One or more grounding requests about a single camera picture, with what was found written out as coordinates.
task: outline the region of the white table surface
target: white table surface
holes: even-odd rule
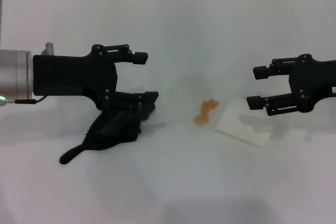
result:
[[[86,151],[62,166],[99,111],[50,97],[0,113],[0,218],[6,224],[289,224],[336,222],[336,100],[274,117],[256,148],[214,132],[230,98],[289,91],[253,67],[310,53],[336,58],[336,0],[4,0],[2,48],[84,56],[130,44],[145,66],[119,63],[120,91],[158,90],[134,143]],[[192,120],[220,101],[204,128]]]

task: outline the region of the orange stain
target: orange stain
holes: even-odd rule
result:
[[[214,110],[219,105],[219,102],[210,99],[209,101],[202,102],[202,107],[200,108],[200,114],[194,118],[194,123],[197,126],[204,126],[209,122],[209,111]]]

